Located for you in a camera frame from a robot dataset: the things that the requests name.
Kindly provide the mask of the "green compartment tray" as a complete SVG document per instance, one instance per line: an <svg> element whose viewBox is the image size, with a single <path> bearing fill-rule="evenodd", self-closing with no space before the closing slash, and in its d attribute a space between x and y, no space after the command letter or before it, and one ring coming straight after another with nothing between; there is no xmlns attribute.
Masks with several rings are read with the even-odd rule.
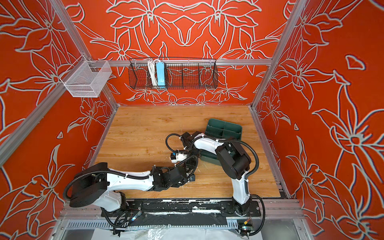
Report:
<svg viewBox="0 0 384 240"><path fill-rule="evenodd" d="M217 119L209 119L205 134L219 139L228 139L233 137L237 140L241 140L242 132L243 127L241 125ZM221 165L217 156L208 151L202 150L201 160L217 166Z"/></svg>

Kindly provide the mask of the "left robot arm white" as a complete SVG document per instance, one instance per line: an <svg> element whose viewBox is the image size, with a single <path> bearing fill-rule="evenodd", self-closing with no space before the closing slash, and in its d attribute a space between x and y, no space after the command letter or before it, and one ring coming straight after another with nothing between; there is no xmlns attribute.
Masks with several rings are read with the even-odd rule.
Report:
<svg viewBox="0 0 384 240"><path fill-rule="evenodd" d="M198 161L197 156L187 156L173 167L153 166L145 172L121 172L102 162L75 175L64 188L63 197L72 208L95 205L109 213L126 210L123 191L161 192L181 187L194 176Z"/></svg>

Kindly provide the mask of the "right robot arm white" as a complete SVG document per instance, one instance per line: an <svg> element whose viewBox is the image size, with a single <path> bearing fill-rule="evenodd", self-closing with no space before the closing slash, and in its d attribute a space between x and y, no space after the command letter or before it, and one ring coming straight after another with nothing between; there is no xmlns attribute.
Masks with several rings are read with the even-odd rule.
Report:
<svg viewBox="0 0 384 240"><path fill-rule="evenodd" d="M183 144L182 150L174 150L168 144L168 139L176 136ZM233 186L232 205L229 213L245 216L252 204L249 192L249 177L259 168L259 157L252 147L233 137L219 139L201 132L183 135L170 134L165 140L167 148L172 152L171 161L182 163L188 157L200 157L201 151L207 151L217 156L223 171L231 178Z"/></svg>

